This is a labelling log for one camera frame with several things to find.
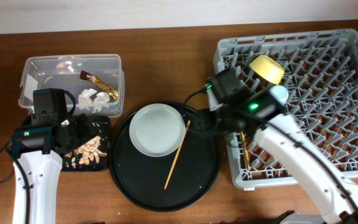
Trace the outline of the grey round plate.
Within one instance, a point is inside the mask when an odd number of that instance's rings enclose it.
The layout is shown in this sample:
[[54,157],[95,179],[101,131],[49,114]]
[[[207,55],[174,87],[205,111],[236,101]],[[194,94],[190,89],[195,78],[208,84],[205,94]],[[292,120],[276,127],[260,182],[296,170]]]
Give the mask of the grey round plate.
[[134,147],[150,157],[163,157],[175,151],[185,137],[185,123],[174,107],[153,103],[135,112],[129,125]]

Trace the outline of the peanut shells and rice scraps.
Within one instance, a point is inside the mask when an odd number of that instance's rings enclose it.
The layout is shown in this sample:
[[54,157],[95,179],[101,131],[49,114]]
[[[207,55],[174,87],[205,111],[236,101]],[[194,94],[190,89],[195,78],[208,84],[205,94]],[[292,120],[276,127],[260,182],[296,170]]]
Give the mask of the peanut shells and rice scraps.
[[94,122],[97,136],[63,157],[62,171],[99,172],[108,163],[110,124]]

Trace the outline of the gold foil snack wrapper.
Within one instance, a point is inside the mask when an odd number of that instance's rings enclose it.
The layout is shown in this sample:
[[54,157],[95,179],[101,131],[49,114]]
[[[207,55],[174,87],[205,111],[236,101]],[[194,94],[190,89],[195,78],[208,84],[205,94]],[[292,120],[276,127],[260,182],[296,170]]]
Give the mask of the gold foil snack wrapper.
[[93,75],[92,73],[82,70],[80,72],[80,79],[86,82],[94,83],[100,89],[105,91],[109,96],[111,96],[114,101],[118,99],[119,96],[118,91],[115,88],[108,85],[107,83],[103,82],[102,79],[100,79],[96,75]]

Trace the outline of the white paper napkin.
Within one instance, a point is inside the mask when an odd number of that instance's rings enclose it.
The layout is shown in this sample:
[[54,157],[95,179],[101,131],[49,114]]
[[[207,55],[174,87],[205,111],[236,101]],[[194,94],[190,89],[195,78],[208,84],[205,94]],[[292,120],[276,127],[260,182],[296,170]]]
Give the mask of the white paper napkin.
[[93,110],[92,113],[101,112],[104,104],[110,101],[110,96],[105,92],[95,89],[84,89],[78,96],[77,108],[80,110]]

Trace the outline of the wooden chopstick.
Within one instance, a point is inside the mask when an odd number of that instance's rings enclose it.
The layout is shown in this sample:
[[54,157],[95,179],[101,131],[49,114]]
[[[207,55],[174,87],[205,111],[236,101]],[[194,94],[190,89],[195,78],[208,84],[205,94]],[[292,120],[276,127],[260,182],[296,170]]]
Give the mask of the wooden chopstick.
[[247,145],[246,145],[246,136],[245,136],[244,132],[241,132],[241,139],[242,139],[242,147],[243,147],[243,150],[244,150],[247,169],[251,170],[249,153],[248,153]]
[[178,157],[179,157],[179,155],[180,155],[181,149],[182,149],[182,147],[183,147],[183,144],[184,144],[184,141],[185,141],[187,132],[188,132],[188,130],[189,130],[190,124],[191,124],[191,121],[188,120],[188,121],[187,121],[187,124],[186,124],[186,128],[185,128],[185,135],[184,135],[184,137],[183,137],[183,139],[182,139],[181,144],[179,145],[179,147],[178,147],[178,149],[177,149],[177,151],[176,151],[174,160],[173,160],[173,162],[172,162],[170,171],[169,171],[169,173],[168,173],[168,177],[167,177],[166,182],[165,182],[165,185],[164,185],[164,190],[167,189],[168,184],[169,184],[169,182],[170,182],[170,179],[171,179],[171,177],[172,177],[172,174],[173,174],[173,171],[174,171],[174,169],[175,169],[175,166],[176,166]]

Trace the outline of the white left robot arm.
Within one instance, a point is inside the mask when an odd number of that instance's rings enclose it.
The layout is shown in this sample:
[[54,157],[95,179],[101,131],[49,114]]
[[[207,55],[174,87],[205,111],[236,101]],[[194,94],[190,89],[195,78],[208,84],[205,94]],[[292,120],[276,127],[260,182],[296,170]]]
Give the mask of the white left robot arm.
[[16,181],[13,223],[55,223],[57,186],[63,155],[93,139],[97,132],[85,114],[76,116],[62,89],[33,92],[34,113],[14,130],[8,154]]

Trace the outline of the yellow bowl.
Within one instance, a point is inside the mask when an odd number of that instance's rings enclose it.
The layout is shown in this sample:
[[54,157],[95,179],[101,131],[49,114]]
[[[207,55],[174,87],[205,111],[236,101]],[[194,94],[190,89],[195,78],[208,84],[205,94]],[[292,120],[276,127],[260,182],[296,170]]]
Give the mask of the yellow bowl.
[[259,55],[250,63],[251,69],[256,72],[263,79],[274,85],[279,85],[285,70],[284,68],[266,55]]

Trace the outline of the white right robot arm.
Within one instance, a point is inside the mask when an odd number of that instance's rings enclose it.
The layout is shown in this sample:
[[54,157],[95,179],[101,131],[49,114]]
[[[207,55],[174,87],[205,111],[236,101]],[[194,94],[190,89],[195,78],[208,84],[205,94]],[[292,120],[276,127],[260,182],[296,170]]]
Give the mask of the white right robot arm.
[[211,133],[245,133],[289,171],[324,223],[358,223],[358,185],[322,155],[272,89],[251,93],[227,68],[209,77],[200,92],[218,104],[211,111]]

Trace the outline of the blue plastic cup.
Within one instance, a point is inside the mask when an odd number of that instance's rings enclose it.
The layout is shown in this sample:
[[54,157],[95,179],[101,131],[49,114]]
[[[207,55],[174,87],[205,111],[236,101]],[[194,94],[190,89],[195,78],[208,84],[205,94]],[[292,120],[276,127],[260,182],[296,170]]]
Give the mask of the blue plastic cup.
[[288,90],[281,85],[275,85],[269,90],[270,94],[280,102],[281,105],[285,106],[289,97]]

